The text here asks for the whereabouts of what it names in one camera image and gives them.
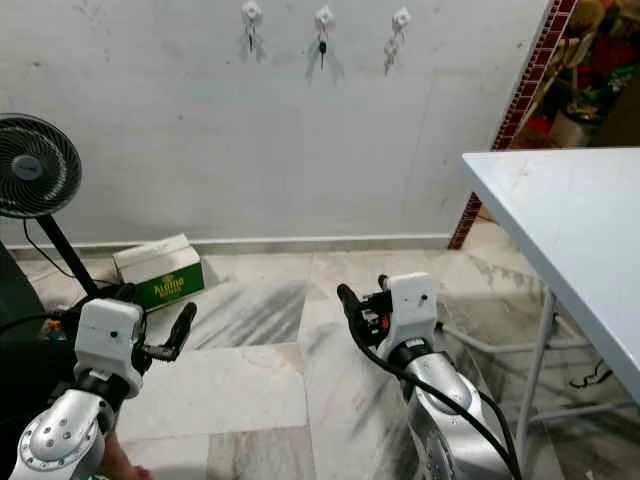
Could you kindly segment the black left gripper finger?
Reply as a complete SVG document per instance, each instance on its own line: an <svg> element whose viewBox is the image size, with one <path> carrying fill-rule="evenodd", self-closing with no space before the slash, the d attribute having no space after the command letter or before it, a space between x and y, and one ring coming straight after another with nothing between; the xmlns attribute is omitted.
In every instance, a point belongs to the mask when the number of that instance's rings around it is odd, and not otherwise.
<svg viewBox="0 0 640 480"><path fill-rule="evenodd" d="M189 337L189 329L191 329L197 311L198 308L196 303L188 302L184 305L183 310L179 312L172 329L170 329L170 335L168 338L168 348L170 352L179 353L182 351L182 348Z"/></svg>

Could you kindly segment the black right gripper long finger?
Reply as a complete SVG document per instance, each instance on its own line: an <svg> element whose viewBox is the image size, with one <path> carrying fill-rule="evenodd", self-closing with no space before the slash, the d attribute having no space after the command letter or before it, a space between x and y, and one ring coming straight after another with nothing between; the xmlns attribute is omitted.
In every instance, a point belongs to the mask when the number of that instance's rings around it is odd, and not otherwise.
<svg viewBox="0 0 640 480"><path fill-rule="evenodd" d="M339 284L337 296L347 317L349 332L352 337L365 337L369 332L369 320L365 317L364 303L347 284Z"/></svg>

